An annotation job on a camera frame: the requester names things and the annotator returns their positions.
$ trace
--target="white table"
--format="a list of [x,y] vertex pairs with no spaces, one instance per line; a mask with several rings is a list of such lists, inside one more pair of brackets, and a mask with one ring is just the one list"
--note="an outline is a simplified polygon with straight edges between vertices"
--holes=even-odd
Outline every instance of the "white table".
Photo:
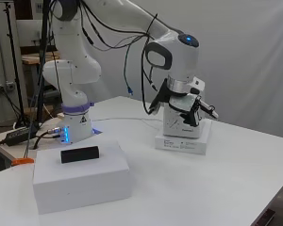
[[[97,104],[92,119],[148,118],[123,97]],[[161,119],[161,115],[150,117]],[[160,121],[96,121],[116,138],[132,174],[130,199],[38,216],[33,165],[0,172],[0,225],[247,226],[283,186],[283,138],[214,121],[207,155],[154,149]]]

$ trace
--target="orange object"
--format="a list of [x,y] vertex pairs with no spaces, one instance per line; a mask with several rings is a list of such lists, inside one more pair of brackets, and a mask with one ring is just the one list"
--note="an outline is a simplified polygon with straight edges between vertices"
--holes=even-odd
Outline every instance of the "orange object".
[[16,159],[12,160],[11,165],[14,167],[14,166],[28,164],[28,163],[34,163],[34,162],[35,162],[35,160],[33,160],[32,158],[16,158]]

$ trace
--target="white wall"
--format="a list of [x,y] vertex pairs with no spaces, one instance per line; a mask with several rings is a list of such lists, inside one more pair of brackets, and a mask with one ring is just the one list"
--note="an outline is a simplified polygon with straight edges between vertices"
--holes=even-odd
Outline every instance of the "white wall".
[[[207,83],[206,100],[216,106],[220,121],[283,137],[283,0],[135,2],[199,39],[198,76]],[[120,39],[105,34],[110,43]],[[128,62],[136,99],[141,98],[141,47],[133,47]],[[102,65],[103,77],[85,87],[90,98],[126,95],[125,50],[92,53]],[[155,70],[158,86],[164,76]],[[147,100],[154,95],[147,91]]]

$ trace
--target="wire bundle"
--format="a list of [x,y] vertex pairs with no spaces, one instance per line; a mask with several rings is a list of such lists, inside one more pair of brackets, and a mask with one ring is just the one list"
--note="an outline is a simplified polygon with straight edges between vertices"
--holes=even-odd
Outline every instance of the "wire bundle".
[[[143,49],[142,49],[142,52],[141,52],[141,95],[142,95],[142,101],[143,101],[143,106],[144,106],[144,110],[147,114],[151,114],[152,112],[149,112],[147,110],[147,108],[145,107],[145,100],[144,100],[144,83],[143,83],[143,78],[146,77],[147,81],[149,82],[150,86],[155,90],[157,91],[153,81],[152,81],[152,78],[150,78],[150,76],[147,75],[147,73],[145,72],[144,70],[144,67],[143,67],[143,57],[144,57],[144,49],[145,47],[147,46],[147,44],[149,43],[150,39],[152,39],[152,37],[150,36],[149,34],[149,30],[153,24],[153,22],[156,20],[156,18],[158,17],[158,15],[156,14],[154,17],[153,17],[153,20],[151,21],[150,25],[148,26],[147,28],[147,31],[146,32],[141,32],[141,31],[134,31],[134,30],[131,30],[131,31],[124,31],[124,30],[119,30],[119,29],[115,29],[115,28],[112,28],[104,23],[102,23],[97,17],[96,15],[91,11],[91,9],[88,7],[88,5],[85,3],[84,0],[80,0],[79,2],[79,9],[80,9],[80,13],[81,13],[81,26],[82,26],[82,31],[83,31],[83,34],[85,35],[86,39],[88,40],[89,44],[97,49],[97,50],[100,50],[102,52],[105,52],[105,51],[109,51],[111,49],[121,49],[121,48],[125,48],[127,47],[127,50],[126,50],[126,53],[125,53],[125,65],[124,65],[124,71],[123,71],[123,76],[124,76],[124,79],[125,79],[125,84],[127,86],[127,91],[130,95],[133,95],[133,90],[132,88],[129,86],[128,84],[128,81],[127,81],[127,78],[126,78],[126,65],[127,65],[127,59],[128,59],[128,54],[129,54],[129,51],[130,51],[130,48],[132,46],[132,44],[134,44],[135,42],[141,40],[143,37],[146,37],[146,42],[145,42],[145,45],[143,46]],[[97,35],[98,39],[108,47],[108,49],[100,49],[99,47],[95,46],[94,45],[94,42],[93,40],[90,38],[89,34],[87,33],[86,29],[84,28],[84,22],[83,22],[83,18],[84,18],[84,15],[83,15],[83,10],[82,8],[84,9],[85,11],[85,14],[89,20],[89,23],[94,31],[94,33]],[[102,25],[103,27],[111,30],[111,31],[114,31],[114,32],[118,32],[118,33],[127,33],[127,34],[137,34],[135,36],[130,36],[130,37],[127,37],[127,38],[124,38],[122,39],[121,41],[119,41],[116,45],[112,46],[110,44],[107,44],[107,42],[103,39],[103,37],[101,36],[101,34],[99,33],[98,29],[96,28],[96,26],[94,25],[94,23],[92,22],[91,20],[91,17],[90,15],[100,24]],[[132,39],[134,38],[130,43],[127,43],[127,44],[123,44],[123,45],[120,45],[120,43],[122,43],[124,40],[128,40],[128,39]],[[151,77],[152,77],[152,71],[153,71],[153,67],[151,67],[151,70],[150,70],[150,74],[151,74]]]

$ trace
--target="pole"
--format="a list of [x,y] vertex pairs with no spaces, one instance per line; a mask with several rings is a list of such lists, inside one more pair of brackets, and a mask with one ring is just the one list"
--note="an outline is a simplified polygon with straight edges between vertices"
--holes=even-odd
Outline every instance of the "pole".
[[15,83],[17,86],[17,93],[18,93],[18,99],[19,99],[19,107],[20,107],[20,122],[21,125],[26,125],[25,122],[25,111],[23,108],[23,101],[22,101],[22,94],[21,94],[21,88],[20,88],[20,80],[19,80],[19,74],[18,74],[18,67],[17,67],[17,60],[16,60],[16,54],[15,54],[15,47],[13,44],[13,37],[12,37],[12,30],[11,30],[11,23],[10,23],[10,16],[9,16],[9,9],[10,4],[8,2],[6,4],[6,9],[4,11],[7,14],[8,17],[8,37],[10,41],[10,48],[11,48],[11,54],[12,54],[12,61],[13,61],[13,69],[15,71]]
[[[39,70],[43,70],[44,61],[43,57],[46,54],[46,46],[47,46],[47,18],[49,15],[49,5],[50,0],[43,0],[43,15],[42,15],[42,39],[40,43],[40,67]],[[37,109],[37,123],[42,122],[42,111],[43,111],[43,103],[44,103],[44,78],[42,73],[40,73],[40,92],[38,95],[38,109]]]

